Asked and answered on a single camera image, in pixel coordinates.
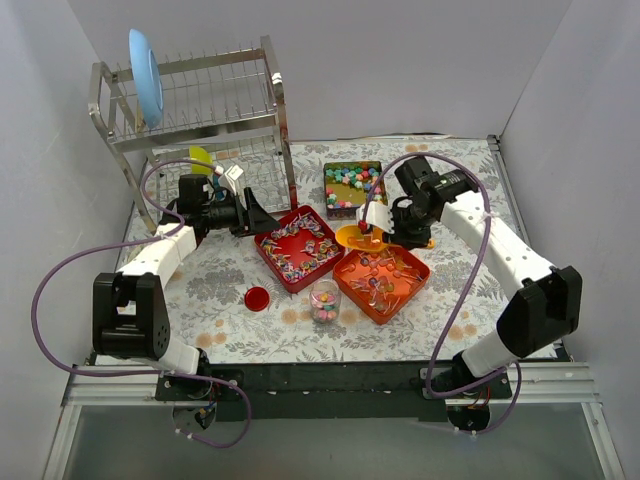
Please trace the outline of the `red tray swirl lollipops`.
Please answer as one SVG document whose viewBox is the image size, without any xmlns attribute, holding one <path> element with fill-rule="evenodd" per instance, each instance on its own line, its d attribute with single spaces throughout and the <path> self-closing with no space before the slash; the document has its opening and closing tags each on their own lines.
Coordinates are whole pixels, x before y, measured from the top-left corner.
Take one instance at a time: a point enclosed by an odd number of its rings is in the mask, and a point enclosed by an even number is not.
<svg viewBox="0 0 640 480">
<path fill-rule="evenodd" d="M 279 220 L 280 226 L 254 238 L 258 254 L 289 293 L 298 293 L 331 273 L 344 256 L 335 232 L 308 205 Z"/>
</svg>

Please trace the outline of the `red jar lid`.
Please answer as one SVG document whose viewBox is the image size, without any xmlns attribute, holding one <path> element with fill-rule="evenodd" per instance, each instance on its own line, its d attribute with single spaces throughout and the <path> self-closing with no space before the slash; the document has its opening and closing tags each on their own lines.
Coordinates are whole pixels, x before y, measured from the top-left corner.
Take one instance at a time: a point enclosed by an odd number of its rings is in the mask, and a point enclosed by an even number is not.
<svg viewBox="0 0 640 480">
<path fill-rule="evenodd" d="M 244 295 L 245 306 L 253 312 L 259 312 L 266 309 L 269 306 L 270 300 L 269 292 L 265 288 L 259 286 L 248 289 Z"/>
</svg>

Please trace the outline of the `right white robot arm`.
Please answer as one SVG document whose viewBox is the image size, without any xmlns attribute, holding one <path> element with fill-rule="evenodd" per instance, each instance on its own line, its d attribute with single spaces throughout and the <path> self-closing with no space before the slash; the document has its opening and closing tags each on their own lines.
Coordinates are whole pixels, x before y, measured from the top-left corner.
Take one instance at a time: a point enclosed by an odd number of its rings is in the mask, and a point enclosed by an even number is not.
<svg viewBox="0 0 640 480">
<path fill-rule="evenodd" d="M 390 164 L 408 206 L 393 202 L 387 238 L 408 250 L 422 248 L 439 222 L 476 254 L 473 270 L 486 267 L 508 297 L 494 329 L 455 355 L 452 367 L 429 372 L 430 396 L 475 397 L 499 370 L 524 359 L 578 327 L 583 280 L 572 266 L 558 268 L 534 252 L 495 216 L 481 181 L 456 163 L 439 174 L 432 155 L 406 154 Z"/>
</svg>

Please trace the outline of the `clear glass jar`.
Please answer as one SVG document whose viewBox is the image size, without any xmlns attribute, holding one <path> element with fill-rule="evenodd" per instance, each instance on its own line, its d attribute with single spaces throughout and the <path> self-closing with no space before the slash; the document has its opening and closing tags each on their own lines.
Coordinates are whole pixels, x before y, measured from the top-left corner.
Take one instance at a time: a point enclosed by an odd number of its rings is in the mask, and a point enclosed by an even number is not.
<svg viewBox="0 0 640 480">
<path fill-rule="evenodd" d="M 340 313 L 341 291 L 338 284 L 331 279 L 315 282 L 309 293 L 311 317 L 318 323 L 330 323 Z"/>
</svg>

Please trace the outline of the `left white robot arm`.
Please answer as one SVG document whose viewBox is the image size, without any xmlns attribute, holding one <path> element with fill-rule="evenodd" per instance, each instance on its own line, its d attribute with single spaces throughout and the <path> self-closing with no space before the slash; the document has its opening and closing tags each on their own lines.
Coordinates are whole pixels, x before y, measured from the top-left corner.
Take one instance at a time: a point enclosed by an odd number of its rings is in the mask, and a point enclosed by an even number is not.
<svg viewBox="0 0 640 480">
<path fill-rule="evenodd" d="M 213 386 L 200 367 L 201 352 L 171 332 L 164 288 L 212 230 L 242 238 L 269 233 L 278 221 L 251 188 L 238 191 L 229 173 L 215 185 L 205 174 L 179 178 L 178 197 L 162 207 L 156 233 L 133 260 L 93 283 L 92 343 L 100 355 L 142 361 L 159 370 L 181 372 L 178 387 L 193 400 Z"/>
</svg>

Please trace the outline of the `orange tray clear lollipops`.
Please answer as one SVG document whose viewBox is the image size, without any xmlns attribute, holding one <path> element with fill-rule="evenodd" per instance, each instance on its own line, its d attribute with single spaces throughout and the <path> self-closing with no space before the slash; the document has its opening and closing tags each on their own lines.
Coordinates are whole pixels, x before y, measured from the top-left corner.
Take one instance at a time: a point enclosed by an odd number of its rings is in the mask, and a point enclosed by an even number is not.
<svg viewBox="0 0 640 480">
<path fill-rule="evenodd" d="M 401 247 L 379 253 L 352 250 L 333 269 L 340 290 L 378 325 L 398 314 L 430 275 L 426 264 Z"/>
</svg>

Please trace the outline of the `yellow plastic scoop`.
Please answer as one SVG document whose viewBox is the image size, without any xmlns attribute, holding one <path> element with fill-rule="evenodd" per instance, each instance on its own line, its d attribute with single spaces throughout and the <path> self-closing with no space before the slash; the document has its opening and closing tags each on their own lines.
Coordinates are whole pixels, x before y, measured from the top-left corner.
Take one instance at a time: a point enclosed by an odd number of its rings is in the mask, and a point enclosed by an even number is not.
<svg viewBox="0 0 640 480">
<path fill-rule="evenodd" d="M 388 232 L 380 227 L 373 227 L 371 232 L 363 233 L 355 224 L 340 227 L 335 233 L 335 238 L 341 246 L 367 253 L 381 253 L 390 248 L 403 248 L 408 251 L 431 250 L 436 246 L 433 239 L 426 243 L 410 241 L 398 228 Z"/>
</svg>

